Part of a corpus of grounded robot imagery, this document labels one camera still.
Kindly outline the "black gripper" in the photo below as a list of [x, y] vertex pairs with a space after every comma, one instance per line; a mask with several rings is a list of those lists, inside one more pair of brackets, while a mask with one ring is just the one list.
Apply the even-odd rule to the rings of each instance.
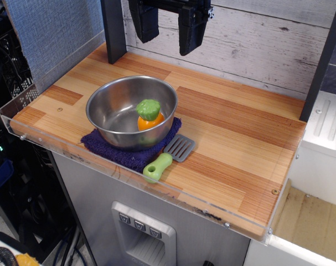
[[207, 21], [214, 17], [211, 1], [135, 1], [129, 9], [136, 34], [142, 43], [159, 35], [158, 9], [178, 13], [179, 52], [185, 56], [201, 46]]

